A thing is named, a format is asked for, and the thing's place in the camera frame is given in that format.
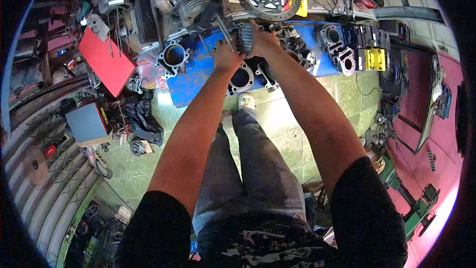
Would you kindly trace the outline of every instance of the gray pants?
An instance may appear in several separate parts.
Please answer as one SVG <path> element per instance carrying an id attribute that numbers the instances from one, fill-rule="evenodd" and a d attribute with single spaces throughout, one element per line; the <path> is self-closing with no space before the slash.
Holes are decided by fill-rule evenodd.
<path id="1" fill-rule="evenodd" d="M 195 233 L 198 235 L 210 221 L 247 212 L 281 214 L 305 222 L 301 184 L 256 121 L 256 114 L 241 110 L 232 122 L 239 141 L 243 182 L 220 124 L 208 153 L 195 205 L 192 219 Z"/>

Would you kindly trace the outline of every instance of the yellow box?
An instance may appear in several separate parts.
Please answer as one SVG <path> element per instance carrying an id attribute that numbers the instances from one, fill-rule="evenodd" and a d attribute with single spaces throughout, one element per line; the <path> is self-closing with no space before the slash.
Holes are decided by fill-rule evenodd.
<path id="1" fill-rule="evenodd" d="M 384 49 L 365 50 L 365 70 L 384 71 L 386 69 Z"/>

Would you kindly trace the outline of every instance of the person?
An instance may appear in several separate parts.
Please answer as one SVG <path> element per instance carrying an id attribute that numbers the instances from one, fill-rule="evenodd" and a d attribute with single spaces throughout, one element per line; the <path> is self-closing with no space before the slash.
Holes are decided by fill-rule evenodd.
<path id="1" fill-rule="evenodd" d="M 241 182 L 220 116 L 243 56 L 226 43 L 177 122 L 117 252 L 122 267 L 402 267 L 405 226 L 344 113 L 320 83 L 250 21 L 247 57 L 264 57 L 307 135 L 338 249 L 306 222 L 303 191 L 241 94 L 232 117 Z M 201 261 L 189 260 L 191 226 Z"/>

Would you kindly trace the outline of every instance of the black plastic bag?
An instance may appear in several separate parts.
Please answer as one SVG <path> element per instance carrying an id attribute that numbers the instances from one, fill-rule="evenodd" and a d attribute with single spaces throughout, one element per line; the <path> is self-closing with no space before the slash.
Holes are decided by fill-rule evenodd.
<path id="1" fill-rule="evenodd" d="M 147 91 L 141 96 L 129 97 L 124 109 L 129 117 L 130 131 L 135 136 L 162 146 L 164 129 L 152 116 L 152 105 L 150 104 L 152 97 L 152 91 Z"/>

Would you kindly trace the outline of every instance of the shoe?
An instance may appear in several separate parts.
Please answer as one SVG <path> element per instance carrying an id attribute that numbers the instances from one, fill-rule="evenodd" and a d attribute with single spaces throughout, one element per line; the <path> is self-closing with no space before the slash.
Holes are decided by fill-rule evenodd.
<path id="1" fill-rule="evenodd" d="M 238 110 L 248 108 L 255 110 L 255 97 L 249 94 L 248 92 L 243 92 L 238 97 Z"/>

